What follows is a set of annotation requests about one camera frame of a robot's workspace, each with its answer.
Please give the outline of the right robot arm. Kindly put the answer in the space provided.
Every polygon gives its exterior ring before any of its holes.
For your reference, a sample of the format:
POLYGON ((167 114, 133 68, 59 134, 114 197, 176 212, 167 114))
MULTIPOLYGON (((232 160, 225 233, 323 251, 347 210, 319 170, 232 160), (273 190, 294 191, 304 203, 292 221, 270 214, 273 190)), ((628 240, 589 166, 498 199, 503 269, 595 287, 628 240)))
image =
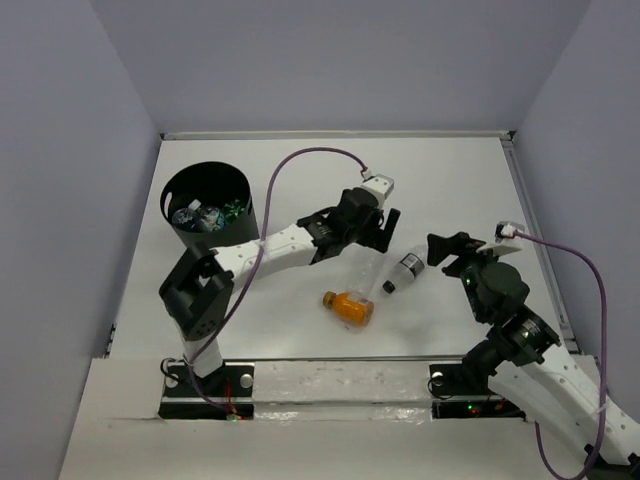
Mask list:
POLYGON ((460 280, 476 322, 489 330, 460 365, 470 391, 486 389, 516 405, 533 421, 535 434, 552 435, 579 460, 579 479, 636 479, 639 424, 609 396, 607 354, 593 379, 563 340, 526 304, 530 288, 503 257, 521 250, 524 230, 496 226, 484 242, 466 232, 427 237, 427 262, 460 280))

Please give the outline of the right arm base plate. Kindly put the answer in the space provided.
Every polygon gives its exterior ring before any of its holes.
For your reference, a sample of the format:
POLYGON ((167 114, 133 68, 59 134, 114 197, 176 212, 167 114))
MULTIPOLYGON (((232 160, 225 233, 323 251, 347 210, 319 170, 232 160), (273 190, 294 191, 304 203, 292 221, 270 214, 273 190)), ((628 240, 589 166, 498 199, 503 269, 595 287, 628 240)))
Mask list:
POLYGON ((526 419, 526 414, 504 397, 486 387, 469 384, 458 363, 431 364, 427 388, 433 399, 432 417, 436 420, 526 419))

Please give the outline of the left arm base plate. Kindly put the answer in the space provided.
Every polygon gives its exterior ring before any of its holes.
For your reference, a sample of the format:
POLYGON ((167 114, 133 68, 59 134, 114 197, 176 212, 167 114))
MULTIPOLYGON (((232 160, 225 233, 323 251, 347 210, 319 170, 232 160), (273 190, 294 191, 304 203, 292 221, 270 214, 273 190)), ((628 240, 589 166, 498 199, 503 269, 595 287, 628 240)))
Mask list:
POLYGON ((161 419, 239 422, 254 418, 253 363, 228 361, 211 375, 197 377, 198 390, 182 360, 162 360, 160 372, 164 376, 161 419))

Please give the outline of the clear unlabelled plastic bottle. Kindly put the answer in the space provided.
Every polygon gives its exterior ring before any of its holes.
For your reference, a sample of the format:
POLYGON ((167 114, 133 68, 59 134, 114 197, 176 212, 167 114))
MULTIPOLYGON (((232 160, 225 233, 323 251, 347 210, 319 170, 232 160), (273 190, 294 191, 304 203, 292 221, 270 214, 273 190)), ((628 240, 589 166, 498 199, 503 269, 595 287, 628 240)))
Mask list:
POLYGON ((346 291, 361 298, 368 298, 385 260, 385 254, 357 246, 349 263, 346 291))

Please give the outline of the green plastic bottle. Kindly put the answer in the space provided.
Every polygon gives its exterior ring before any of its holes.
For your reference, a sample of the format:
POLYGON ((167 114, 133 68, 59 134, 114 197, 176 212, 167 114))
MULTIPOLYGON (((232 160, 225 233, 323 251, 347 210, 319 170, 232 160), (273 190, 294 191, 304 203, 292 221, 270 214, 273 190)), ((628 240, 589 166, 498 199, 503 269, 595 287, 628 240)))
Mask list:
POLYGON ((245 204, 240 199, 235 199, 225 203, 222 207, 222 213, 228 224, 235 222, 245 210, 245 204))

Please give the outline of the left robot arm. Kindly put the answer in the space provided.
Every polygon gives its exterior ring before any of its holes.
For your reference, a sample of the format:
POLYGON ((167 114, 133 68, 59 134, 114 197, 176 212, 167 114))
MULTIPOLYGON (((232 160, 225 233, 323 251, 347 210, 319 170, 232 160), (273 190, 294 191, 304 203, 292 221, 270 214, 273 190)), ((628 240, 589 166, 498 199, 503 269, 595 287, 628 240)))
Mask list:
POLYGON ((344 190, 336 206, 264 240, 185 251, 159 295, 181 336, 189 386, 201 395, 219 388, 224 360, 217 336, 232 310, 232 296, 244 295, 253 281, 337 257, 352 244, 385 253, 400 216, 396 209, 383 211, 393 189, 391 179, 374 176, 344 190))

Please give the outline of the clear bottle dark blue label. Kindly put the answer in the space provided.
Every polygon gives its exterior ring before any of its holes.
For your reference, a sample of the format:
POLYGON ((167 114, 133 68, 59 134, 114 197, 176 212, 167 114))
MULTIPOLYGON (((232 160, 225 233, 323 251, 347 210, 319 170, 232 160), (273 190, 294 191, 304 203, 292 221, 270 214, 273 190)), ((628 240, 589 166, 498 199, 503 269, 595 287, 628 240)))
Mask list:
POLYGON ((218 207, 201 205, 196 210, 196 224, 201 232, 215 232, 225 228, 227 220, 218 207))

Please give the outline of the clear bottle blue white label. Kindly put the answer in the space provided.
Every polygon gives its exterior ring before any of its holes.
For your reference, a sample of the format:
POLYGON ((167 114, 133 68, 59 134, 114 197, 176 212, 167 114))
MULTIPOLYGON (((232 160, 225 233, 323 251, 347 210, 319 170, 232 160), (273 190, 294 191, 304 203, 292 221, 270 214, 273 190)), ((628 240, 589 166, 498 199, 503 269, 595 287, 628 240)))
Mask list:
POLYGON ((177 209, 171 217, 171 224, 182 230, 197 231, 200 206, 201 202, 194 199, 186 207, 177 209))

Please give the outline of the clear bottle black cap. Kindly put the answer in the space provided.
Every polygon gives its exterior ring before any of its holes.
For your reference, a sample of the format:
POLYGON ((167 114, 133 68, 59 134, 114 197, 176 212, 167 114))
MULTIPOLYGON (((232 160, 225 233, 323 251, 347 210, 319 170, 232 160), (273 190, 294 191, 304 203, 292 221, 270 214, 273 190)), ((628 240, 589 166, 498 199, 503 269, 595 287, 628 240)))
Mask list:
POLYGON ((421 244, 408 251, 389 271, 382 290, 391 295, 406 289, 426 269, 428 247, 421 244))

